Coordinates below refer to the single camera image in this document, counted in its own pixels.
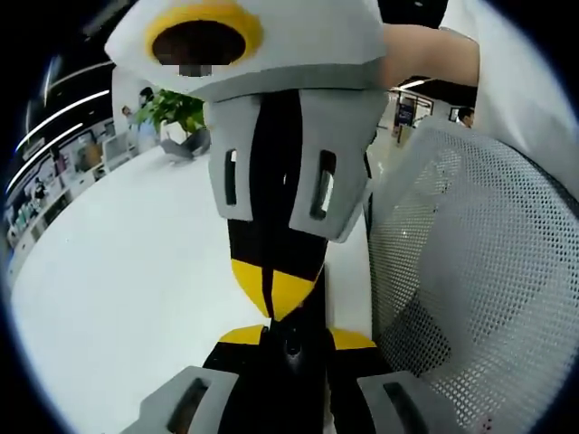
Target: potted plant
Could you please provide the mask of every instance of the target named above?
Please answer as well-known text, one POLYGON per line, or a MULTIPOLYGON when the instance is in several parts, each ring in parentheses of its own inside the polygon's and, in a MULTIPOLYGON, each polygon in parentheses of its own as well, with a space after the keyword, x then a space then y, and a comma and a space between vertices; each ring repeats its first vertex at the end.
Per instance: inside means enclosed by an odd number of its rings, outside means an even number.
POLYGON ((137 123, 150 119, 161 137, 164 129, 175 130, 177 125, 183 129, 184 137, 194 134, 204 127, 203 102, 200 99, 182 95, 171 90, 160 90, 137 113, 137 123))

